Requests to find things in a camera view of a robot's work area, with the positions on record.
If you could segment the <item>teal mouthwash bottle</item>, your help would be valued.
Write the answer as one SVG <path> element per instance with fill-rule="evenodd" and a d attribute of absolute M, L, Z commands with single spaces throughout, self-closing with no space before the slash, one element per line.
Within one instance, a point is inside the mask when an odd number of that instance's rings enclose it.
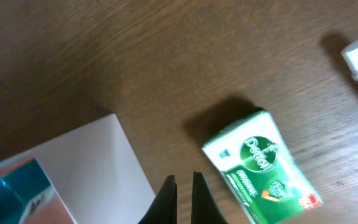
<path fill-rule="evenodd" d="M 0 176 L 0 224 L 24 223 L 53 194 L 54 188 L 36 160 Z"/>

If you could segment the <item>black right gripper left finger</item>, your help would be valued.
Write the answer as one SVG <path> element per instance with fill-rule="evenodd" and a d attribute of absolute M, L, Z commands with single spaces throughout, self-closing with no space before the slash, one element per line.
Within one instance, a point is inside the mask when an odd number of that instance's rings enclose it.
<path fill-rule="evenodd" d="M 168 175 L 139 224 L 177 224 L 177 184 Z"/>

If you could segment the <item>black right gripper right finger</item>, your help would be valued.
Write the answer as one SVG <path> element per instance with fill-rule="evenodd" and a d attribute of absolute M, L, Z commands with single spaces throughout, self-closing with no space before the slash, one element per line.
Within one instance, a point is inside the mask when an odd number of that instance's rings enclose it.
<path fill-rule="evenodd" d="M 228 224 L 201 172 L 193 173 L 191 224 Z"/>

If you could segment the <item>green white soap bar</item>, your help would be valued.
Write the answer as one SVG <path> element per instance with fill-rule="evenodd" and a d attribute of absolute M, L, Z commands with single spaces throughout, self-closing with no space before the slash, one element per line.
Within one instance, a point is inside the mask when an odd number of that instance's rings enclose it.
<path fill-rule="evenodd" d="M 227 125 L 201 149 L 251 223 L 279 223 L 323 204 L 267 110 Z"/>

